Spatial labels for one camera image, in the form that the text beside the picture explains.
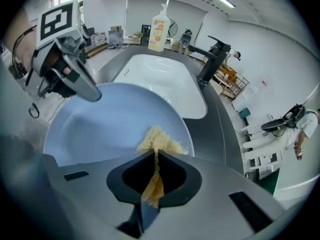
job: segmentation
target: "cardboard box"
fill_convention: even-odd
[[[122,27],[121,26],[112,26],[110,28],[111,31],[121,31],[122,30]]]

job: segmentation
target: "black slot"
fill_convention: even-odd
[[[87,175],[89,175],[89,173],[87,173],[86,171],[83,170],[83,171],[78,171],[75,173],[66,174],[63,176],[64,176],[65,180],[68,182],[68,181],[72,181],[75,179],[79,179],[79,178],[87,176]]]
[[[233,193],[229,197],[255,233],[272,223],[271,219],[244,192]]]

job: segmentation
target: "gray countertop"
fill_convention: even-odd
[[[184,118],[192,138],[195,157],[226,165],[243,174],[242,156],[234,127],[214,88],[210,84],[203,86],[197,81],[200,69],[195,60],[169,50],[157,52],[149,50],[147,46],[130,46],[100,69],[94,77],[97,84],[113,82],[128,60],[137,54],[167,57],[185,65],[197,82],[207,105],[204,118]]]

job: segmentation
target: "black faucet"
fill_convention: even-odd
[[[229,44],[226,44],[219,39],[214,38],[213,36],[208,35],[208,37],[217,41],[217,43],[209,51],[199,49],[190,44],[188,46],[188,49],[191,52],[200,53],[208,57],[208,61],[197,76],[198,80],[205,85],[208,84],[216,71],[219,69],[224,59],[227,57],[226,52],[229,52],[231,49]]]

